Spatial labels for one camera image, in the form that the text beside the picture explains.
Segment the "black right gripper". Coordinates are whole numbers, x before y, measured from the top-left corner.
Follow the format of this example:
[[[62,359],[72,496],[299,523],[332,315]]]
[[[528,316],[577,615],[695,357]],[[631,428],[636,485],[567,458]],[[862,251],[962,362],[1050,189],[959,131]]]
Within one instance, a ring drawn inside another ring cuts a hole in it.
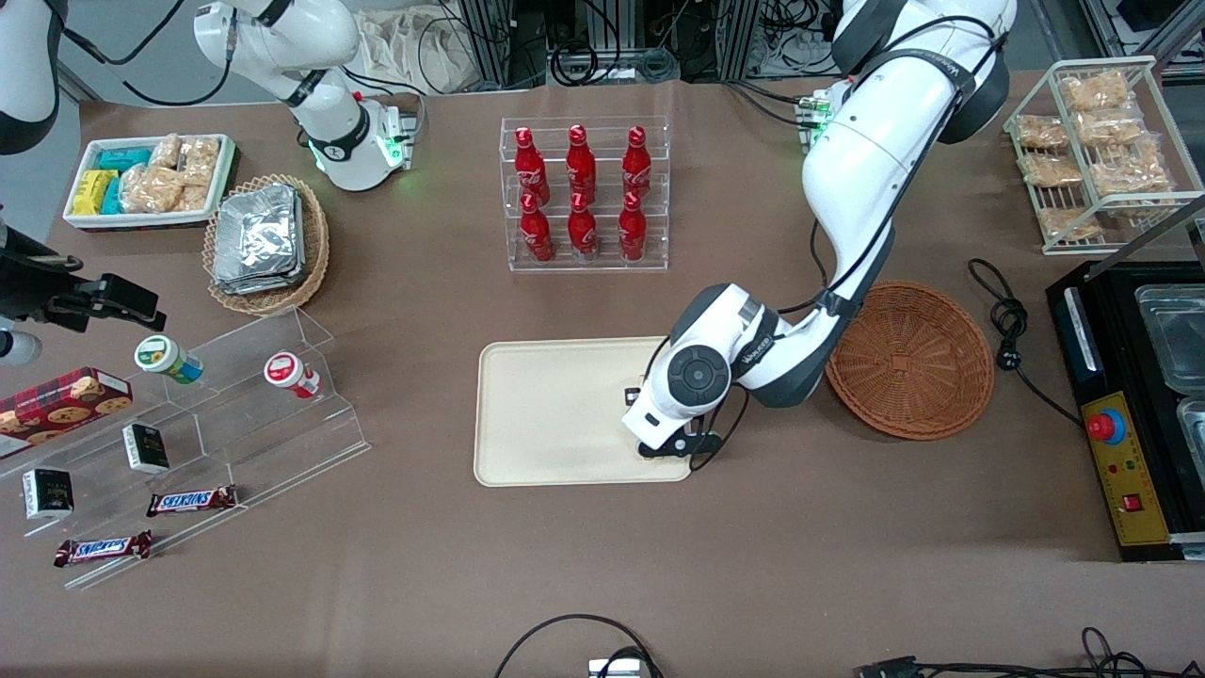
[[[133,322],[163,331],[167,314],[155,309],[158,295],[118,275],[106,273],[76,291],[76,273],[86,263],[1,224],[1,316],[4,320],[39,322],[69,331],[86,331],[92,317]]]

